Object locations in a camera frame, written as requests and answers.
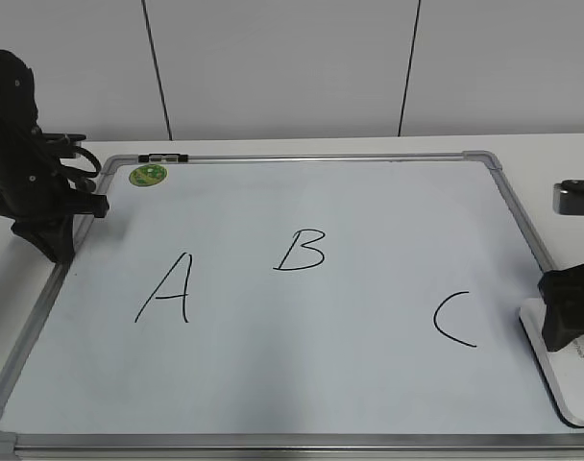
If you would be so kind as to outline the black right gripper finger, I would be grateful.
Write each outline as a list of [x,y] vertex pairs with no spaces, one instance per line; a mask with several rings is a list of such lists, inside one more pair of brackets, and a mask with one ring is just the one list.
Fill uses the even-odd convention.
[[544,272],[538,289],[546,307],[542,337],[549,352],[559,352],[584,335],[584,263]]

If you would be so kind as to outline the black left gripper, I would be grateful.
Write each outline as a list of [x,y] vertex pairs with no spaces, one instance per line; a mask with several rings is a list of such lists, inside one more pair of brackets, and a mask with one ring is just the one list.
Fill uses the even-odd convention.
[[95,193],[102,165],[82,146],[77,158],[51,156],[31,134],[37,119],[34,72],[0,49],[0,216],[50,261],[69,263],[74,216],[103,218],[110,209]]

